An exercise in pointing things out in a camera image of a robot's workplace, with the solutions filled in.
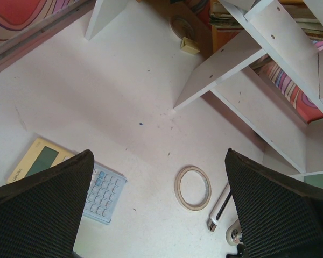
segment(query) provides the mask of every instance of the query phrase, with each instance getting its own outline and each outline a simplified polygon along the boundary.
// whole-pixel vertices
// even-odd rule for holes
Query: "white shelf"
[[[263,55],[262,47],[242,31],[192,72],[174,109],[183,108]]]
[[[306,125],[249,67],[212,93],[299,172],[306,172]]]
[[[255,2],[255,0],[226,0],[226,1],[246,11],[249,11]]]
[[[292,167],[302,175],[323,173],[323,121],[304,123],[269,79],[247,67],[269,54],[323,113],[323,51],[319,53],[278,0],[257,0],[247,12],[233,1],[220,2],[245,34],[222,48],[229,52],[215,53],[194,70],[177,108],[210,90],[275,150],[266,149],[266,164],[281,166],[288,174],[295,174]],[[323,23],[323,0],[305,3]]]
[[[260,0],[256,1],[254,6],[249,10],[246,14],[244,14],[244,18],[249,22],[253,19],[257,14],[262,12],[264,8],[266,8],[269,4],[271,4],[273,0]]]
[[[249,67],[211,92],[274,149],[266,148],[265,166],[287,175],[323,173],[323,120],[305,124]]]
[[[128,0],[96,0],[85,38],[92,39],[126,7]]]
[[[236,6],[222,0],[221,3],[323,113],[318,50],[280,2],[273,0],[250,21]]]

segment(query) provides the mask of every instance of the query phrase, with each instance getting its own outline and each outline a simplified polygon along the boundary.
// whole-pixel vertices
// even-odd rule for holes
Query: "wooden board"
[[[273,0],[260,0],[256,1],[255,5],[249,10],[246,14],[244,14],[244,18],[249,22],[256,15],[264,10],[269,4],[271,4]]]
[[[183,108],[264,54],[260,45],[246,31],[242,31],[192,72],[175,110]]]
[[[306,125],[246,67],[212,89],[221,101],[299,172],[306,172]]]
[[[124,10],[127,2],[128,0],[96,0],[85,38],[90,40],[97,35]]]
[[[318,50],[280,3],[274,0],[250,22],[235,6],[221,3],[323,113]]]
[[[213,9],[214,2],[218,0],[210,0],[210,9]],[[212,26],[213,53],[222,48],[227,42],[234,38],[239,32],[218,32],[215,26]]]

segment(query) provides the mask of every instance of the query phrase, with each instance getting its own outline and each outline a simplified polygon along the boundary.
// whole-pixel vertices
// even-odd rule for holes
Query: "colorful striped fabric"
[[[77,0],[0,0],[0,44]]]
[[[314,43],[319,50],[323,50],[323,41],[314,41]],[[271,62],[262,68],[262,72],[267,74],[268,78],[278,87],[307,123],[323,118],[323,113],[285,74],[278,64]]]

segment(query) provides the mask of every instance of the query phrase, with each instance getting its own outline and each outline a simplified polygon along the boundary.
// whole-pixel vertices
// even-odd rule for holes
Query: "calculator keypad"
[[[95,164],[83,215],[109,224],[126,182],[123,176]]]

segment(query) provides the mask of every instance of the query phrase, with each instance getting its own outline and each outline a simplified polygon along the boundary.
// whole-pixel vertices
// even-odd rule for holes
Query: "roll of tape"
[[[202,200],[202,202],[198,205],[192,205],[190,203],[187,203],[183,196],[182,196],[182,193],[181,193],[181,181],[182,181],[182,178],[184,177],[184,175],[189,172],[189,171],[194,171],[196,173],[198,173],[202,179],[203,179],[203,182],[205,183],[205,186],[206,186],[206,194],[205,194],[205,197],[204,199]],[[210,200],[210,196],[212,195],[212,187],[210,187],[210,182],[209,182],[209,178],[208,176],[206,175],[205,172],[203,172],[201,169],[199,169],[198,167],[194,167],[194,166],[191,166],[191,167],[186,167],[184,169],[182,169],[177,177],[176,177],[176,180],[174,182],[174,192],[176,194],[176,198],[177,200],[179,201],[179,203],[186,209],[188,210],[191,210],[191,211],[200,211],[202,210],[204,207],[207,206],[209,200]]]

